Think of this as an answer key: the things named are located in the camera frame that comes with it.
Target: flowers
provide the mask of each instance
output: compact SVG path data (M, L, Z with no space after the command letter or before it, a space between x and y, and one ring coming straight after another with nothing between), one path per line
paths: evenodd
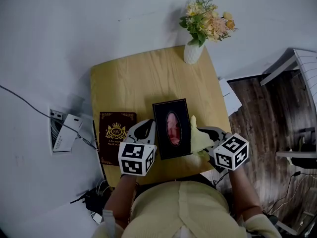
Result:
M195 0L188 4L187 16L181 17L179 24L187 28L193 37L189 45L201 47L206 39L222 41L230 37L229 31L236 30L231 13L225 11L222 17L219 17L217 8L212 0Z

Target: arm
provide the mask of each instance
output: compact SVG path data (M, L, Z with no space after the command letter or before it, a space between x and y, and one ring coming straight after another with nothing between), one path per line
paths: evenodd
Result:
M254 215L262 214L260 199L251 185L242 166L235 171L229 171L232 185L234 208L237 218L241 215L244 221Z
M124 175L105 205L123 229L128 225L136 180L136 176Z

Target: white wall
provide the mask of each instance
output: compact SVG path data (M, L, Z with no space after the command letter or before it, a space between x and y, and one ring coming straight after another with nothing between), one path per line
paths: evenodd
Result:
M214 0L239 30L207 43L219 77L262 73L287 47L317 50L317 0ZM0 84L48 107L91 115L89 68L185 44L186 0L0 0ZM88 237L68 205L99 176L94 151L51 157L48 121L0 89L0 228L10 237Z

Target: wooden floor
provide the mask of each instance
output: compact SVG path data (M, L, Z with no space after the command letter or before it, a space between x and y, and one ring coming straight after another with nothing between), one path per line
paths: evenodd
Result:
M313 126L302 76L292 71L284 72L265 86L260 86L260 81L261 78L251 78L229 83L242 103L229 119L232 132L239 133L250 143L251 159L245 169L263 209L268 211L276 200L285 196L292 174L296 171L317 174L317 171L291 166L286 158L275 156L277 150L298 150L300 137L304 136L306 143L311 141L310 133L299 132ZM215 170L204 175L211 180L221 176ZM292 197L303 178L304 175L292 178L286 199L277 203L271 213ZM317 187L317 179L306 176L294 198L275 212L280 221L298 230L303 211L317 212L317 193L308 191L311 186ZM228 176L217 188L224 193L230 191Z

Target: gold emblem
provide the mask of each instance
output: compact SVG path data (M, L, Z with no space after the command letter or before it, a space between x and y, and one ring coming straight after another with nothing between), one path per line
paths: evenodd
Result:
M108 125L108 129L106 130L106 137L107 138L114 138L114 139L125 139L127 136L127 132L125 131L125 126L121 129L121 124L113 123L112 128Z

